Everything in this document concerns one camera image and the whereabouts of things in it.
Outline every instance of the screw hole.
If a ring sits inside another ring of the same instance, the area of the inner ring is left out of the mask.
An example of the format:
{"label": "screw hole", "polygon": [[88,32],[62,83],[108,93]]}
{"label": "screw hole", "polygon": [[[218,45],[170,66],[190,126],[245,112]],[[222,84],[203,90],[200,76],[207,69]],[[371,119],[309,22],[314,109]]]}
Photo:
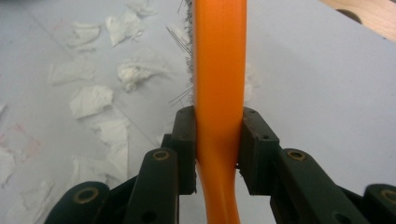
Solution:
{"label": "screw hole", "polygon": [[334,214],[335,219],[342,224],[350,224],[352,221],[349,219],[349,217],[341,214],[341,213],[335,213]]}
{"label": "screw hole", "polygon": [[95,199],[99,194],[98,189],[93,187],[87,187],[79,190],[73,197],[75,203],[89,203]]}
{"label": "screw hole", "polygon": [[143,223],[153,223],[155,220],[157,220],[157,215],[153,212],[147,212],[142,216]]}
{"label": "screw hole", "polygon": [[396,191],[390,189],[383,189],[381,195],[389,202],[396,204]]}
{"label": "screw hole", "polygon": [[298,151],[289,151],[288,156],[296,161],[303,161],[306,158],[305,154]]}
{"label": "screw hole", "polygon": [[152,154],[152,157],[154,157],[156,161],[163,161],[169,158],[169,152],[165,150],[156,151]]}

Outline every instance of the orange tube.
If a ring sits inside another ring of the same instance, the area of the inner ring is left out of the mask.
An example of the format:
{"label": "orange tube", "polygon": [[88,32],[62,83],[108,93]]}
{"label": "orange tube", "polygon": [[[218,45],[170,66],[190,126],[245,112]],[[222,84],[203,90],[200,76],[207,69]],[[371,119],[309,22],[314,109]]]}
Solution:
{"label": "orange tube", "polygon": [[234,179],[243,117],[247,3],[192,2],[197,167],[207,223],[239,223]]}

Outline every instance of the white paper scrap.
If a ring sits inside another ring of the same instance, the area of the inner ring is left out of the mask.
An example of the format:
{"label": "white paper scrap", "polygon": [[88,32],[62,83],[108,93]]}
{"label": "white paper scrap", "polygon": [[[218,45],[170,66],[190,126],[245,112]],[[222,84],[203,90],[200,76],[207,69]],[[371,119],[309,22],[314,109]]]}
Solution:
{"label": "white paper scrap", "polygon": [[6,213],[6,224],[35,224],[48,208],[52,186],[53,181],[46,180],[41,182],[39,187],[21,193]]}
{"label": "white paper scrap", "polygon": [[139,50],[132,59],[117,66],[118,77],[126,91],[134,91],[141,81],[167,72],[163,58],[150,49]]}
{"label": "white paper scrap", "polygon": [[83,87],[72,97],[69,103],[73,117],[81,119],[98,114],[113,101],[113,91],[106,86]]}
{"label": "white paper scrap", "polygon": [[100,25],[74,22],[73,35],[67,41],[71,48],[79,47],[92,42],[100,34]]}
{"label": "white paper scrap", "polygon": [[153,8],[148,7],[148,1],[147,0],[134,0],[131,2],[128,2],[126,6],[136,12],[139,16],[152,16],[157,13],[156,10]]}
{"label": "white paper scrap", "polygon": [[109,161],[95,160],[84,157],[73,158],[74,171],[69,180],[68,188],[71,189],[77,184],[86,181],[107,182],[107,177],[111,176],[119,183],[126,181],[123,174]]}
{"label": "white paper scrap", "polygon": [[0,147],[0,186],[3,187],[16,169],[15,157]]}
{"label": "white paper scrap", "polygon": [[127,10],[121,16],[107,17],[106,28],[110,34],[111,44],[115,47],[127,37],[135,39],[141,36],[145,26],[136,12]]}
{"label": "white paper scrap", "polygon": [[110,147],[106,160],[111,162],[122,175],[121,181],[128,179],[128,119],[116,119],[97,123],[92,127],[100,132],[100,139]]}
{"label": "white paper scrap", "polygon": [[92,80],[95,66],[82,57],[74,61],[52,65],[49,71],[49,84],[60,85],[76,80]]}

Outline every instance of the wooden surface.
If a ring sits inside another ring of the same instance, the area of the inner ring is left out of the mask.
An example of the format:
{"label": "wooden surface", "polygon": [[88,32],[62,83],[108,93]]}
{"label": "wooden surface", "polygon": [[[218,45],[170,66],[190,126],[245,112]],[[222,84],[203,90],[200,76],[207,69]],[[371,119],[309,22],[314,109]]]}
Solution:
{"label": "wooden surface", "polygon": [[396,3],[390,0],[320,0],[356,14],[364,26],[396,42]]}

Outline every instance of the white table surface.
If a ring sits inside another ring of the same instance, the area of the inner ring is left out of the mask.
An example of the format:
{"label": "white table surface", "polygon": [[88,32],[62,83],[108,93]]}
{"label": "white table surface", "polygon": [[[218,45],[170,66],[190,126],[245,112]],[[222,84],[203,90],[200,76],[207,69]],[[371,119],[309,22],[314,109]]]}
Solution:
{"label": "white table surface", "polygon": [[[179,0],[149,1],[158,14],[138,42],[111,47],[102,26],[93,82],[47,83],[50,64],[78,54],[65,46],[73,21],[104,24],[125,10],[124,1],[0,1],[0,146],[29,152],[0,189],[0,222],[22,191],[52,179],[54,205],[66,191],[72,156],[102,159],[106,146],[86,121],[72,118],[68,103],[79,87],[106,85],[115,92],[113,109],[130,119],[129,176],[182,107],[171,99],[188,84],[186,53],[165,25],[182,24]],[[258,110],[282,147],[310,153],[340,186],[362,194],[372,183],[396,185],[396,44],[315,0],[249,0],[247,61],[261,85],[247,106]],[[170,73],[152,77],[126,93],[116,64],[151,48]],[[250,197],[237,175],[242,223],[275,223],[268,197]],[[205,223],[202,191],[180,198],[180,223]],[[42,223],[46,214],[38,221]]]}

